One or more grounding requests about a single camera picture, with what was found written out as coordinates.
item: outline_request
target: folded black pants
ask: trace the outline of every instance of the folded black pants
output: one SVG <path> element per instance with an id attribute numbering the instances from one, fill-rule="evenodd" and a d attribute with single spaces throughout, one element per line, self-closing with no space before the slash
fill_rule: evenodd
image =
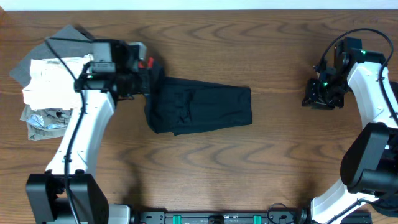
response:
<path id="1" fill-rule="evenodd" d="M 155 133 L 201 133 L 252 123 L 249 88 L 165 77 L 146 97 L 147 122 Z"/>

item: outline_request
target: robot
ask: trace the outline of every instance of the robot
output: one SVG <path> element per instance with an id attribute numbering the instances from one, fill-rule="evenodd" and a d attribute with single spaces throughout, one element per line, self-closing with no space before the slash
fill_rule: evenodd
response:
<path id="1" fill-rule="evenodd" d="M 361 39 L 345 37 L 340 40 L 361 30 L 378 33 L 389 41 L 390 56 L 386 59 L 382 53 L 364 50 Z M 81 96 L 81 108 L 73 110 L 61 145 L 45 173 L 31 174 L 26 184 L 36 223 L 372 223 L 369 213 L 355 210 L 365 203 L 382 210 L 398 210 L 379 203 L 398 191 L 398 118 L 395 112 L 398 104 L 386 68 L 393 52 L 392 43 L 378 30 L 356 29 L 333 41 L 314 66 L 318 78 L 308 81 L 302 101 L 302 106 L 332 110 L 344 106 L 345 93 L 354 93 L 363 130 L 341 162 L 341 178 L 323 195 L 311 200 L 307 207 L 273 210 L 274 205 L 282 205 L 276 203 L 264 213 L 136 211 L 128 205 L 108 204 L 95 182 L 96 161 L 105 127 L 118 99 L 150 94 L 163 68 L 153 59 L 144 62 L 146 47 L 142 43 L 88 42 L 93 46 L 94 60 L 83 67 L 74 84 L 75 92 Z M 45 43 L 62 62 L 48 40 Z M 333 44 L 334 65 L 328 67 L 325 55 Z M 58 198 L 57 194 L 64 190 L 68 198 Z"/>

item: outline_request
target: white cloth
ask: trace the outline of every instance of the white cloth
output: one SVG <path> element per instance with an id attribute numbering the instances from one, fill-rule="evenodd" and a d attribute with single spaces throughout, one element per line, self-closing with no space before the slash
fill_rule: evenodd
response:
<path id="1" fill-rule="evenodd" d="M 84 64 L 92 59 L 84 57 L 62 58 L 69 69 L 78 78 Z M 81 106 L 81 99 L 75 93 L 74 80 L 68 70 L 58 59 L 31 60 L 30 75 L 32 77 L 22 93 L 24 102 L 32 110 L 61 108 L 70 110 Z"/>

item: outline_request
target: tabletop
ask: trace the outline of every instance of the tabletop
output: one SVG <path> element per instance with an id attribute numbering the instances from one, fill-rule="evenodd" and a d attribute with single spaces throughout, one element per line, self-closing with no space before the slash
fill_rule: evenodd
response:
<path id="1" fill-rule="evenodd" d="M 398 45 L 397 11 L 60 11 L 6 12 L 0 21 L 0 222 L 33 223 L 25 193 L 61 138 L 28 141 L 19 121 L 22 87 L 9 72 L 67 24 L 96 38 L 141 41 L 166 74 L 252 90 L 253 124 L 199 134 L 155 134 L 143 97 L 118 103 L 98 157 L 96 181 L 109 203 L 169 211 L 301 207 L 340 177 L 344 153 L 361 132 L 354 95 L 335 110 L 302 108 L 307 80 L 327 45 L 371 27 Z M 382 37 L 353 34 L 369 50 Z M 398 57 L 389 63 L 398 80 Z M 397 220 L 376 213 L 374 223 Z"/>

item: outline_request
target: wooden table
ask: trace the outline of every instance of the wooden table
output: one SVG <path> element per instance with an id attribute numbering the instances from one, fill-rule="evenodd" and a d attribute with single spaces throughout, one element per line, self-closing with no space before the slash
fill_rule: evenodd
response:
<path id="1" fill-rule="evenodd" d="M 397 11 L 98 11 L 7 12 L 0 25 L 0 222 L 33 223 L 25 194 L 61 139 L 28 141 L 19 121 L 21 86 L 9 71 L 44 37 L 79 24 L 97 38 L 141 41 L 164 58 L 167 74 L 252 90 L 253 124 L 201 134 L 155 134 L 144 99 L 118 104 L 106 128 L 96 180 L 109 203 L 167 210 L 300 207 L 340 176 L 361 131 L 352 93 L 345 107 L 302 108 L 307 80 L 341 33 L 372 27 L 398 46 Z M 375 34 L 364 47 L 388 54 Z M 389 63 L 398 80 L 398 57 Z M 375 223 L 396 223 L 373 212 Z"/>

